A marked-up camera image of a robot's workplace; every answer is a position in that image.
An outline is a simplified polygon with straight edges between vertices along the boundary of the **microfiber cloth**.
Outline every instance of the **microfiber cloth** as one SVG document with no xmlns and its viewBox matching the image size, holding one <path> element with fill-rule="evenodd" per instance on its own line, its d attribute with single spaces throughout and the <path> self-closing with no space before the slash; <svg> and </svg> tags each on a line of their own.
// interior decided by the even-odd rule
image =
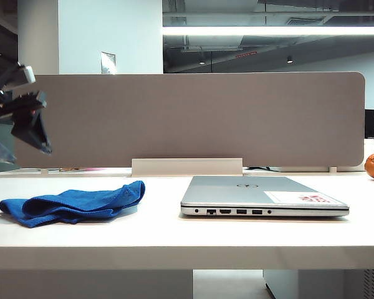
<svg viewBox="0 0 374 299">
<path fill-rule="evenodd" d="M 135 181 L 114 191 L 68 190 L 31 199 L 5 199 L 0 202 L 0 210 L 27 227 L 59 221 L 75 224 L 115 217 L 122 209 L 137 205 L 144 192 L 144 183 Z"/>
</svg>

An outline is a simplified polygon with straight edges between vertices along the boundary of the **silver laptop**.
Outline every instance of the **silver laptop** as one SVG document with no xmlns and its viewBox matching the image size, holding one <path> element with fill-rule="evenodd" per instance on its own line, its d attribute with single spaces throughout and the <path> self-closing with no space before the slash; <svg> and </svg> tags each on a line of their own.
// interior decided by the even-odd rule
<svg viewBox="0 0 374 299">
<path fill-rule="evenodd" d="M 349 207 L 285 177 L 195 176 L 181 211 L 197 216 L 345 216 Z"/>
</svg>

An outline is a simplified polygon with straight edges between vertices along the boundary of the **gray desk partition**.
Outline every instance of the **gray desk partition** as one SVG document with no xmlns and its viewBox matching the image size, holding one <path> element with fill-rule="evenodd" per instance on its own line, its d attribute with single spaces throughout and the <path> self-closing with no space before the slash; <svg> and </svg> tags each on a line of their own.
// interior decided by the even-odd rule
<svg viewBox="0 0 374 299">
<path fill-rule="evenodd" d="M 121 167 L 132 158 L 243 158 L 245 166 L 353 166 L 363 157 L 359 73 L 38 75 L 53 154 L 23 167 Z"/>
</svg>

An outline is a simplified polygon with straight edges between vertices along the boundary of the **fluorescent light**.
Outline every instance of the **fluorescent light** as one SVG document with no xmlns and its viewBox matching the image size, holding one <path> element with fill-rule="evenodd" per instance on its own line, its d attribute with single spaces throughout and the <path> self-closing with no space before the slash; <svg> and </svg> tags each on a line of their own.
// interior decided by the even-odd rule
<svg viewBox="0 0 374 299">
<path fill-rule="evenodd" d="M 162 27 L 164 36 L 374 36 L 374 27 Z"/>
</svg>

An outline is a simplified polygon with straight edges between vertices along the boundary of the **red and white sticker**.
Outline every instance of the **red and white sticker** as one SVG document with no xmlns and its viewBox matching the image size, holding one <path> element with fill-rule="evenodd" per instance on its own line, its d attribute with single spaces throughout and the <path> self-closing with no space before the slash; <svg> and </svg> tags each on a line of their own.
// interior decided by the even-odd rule
<svg viewBox="0 0 374 299">
<path fill-rule="evenodd" d="M 340 204 L 320 192 L 264 191 L 274 202 L 283 204 Z"/>
</svg>

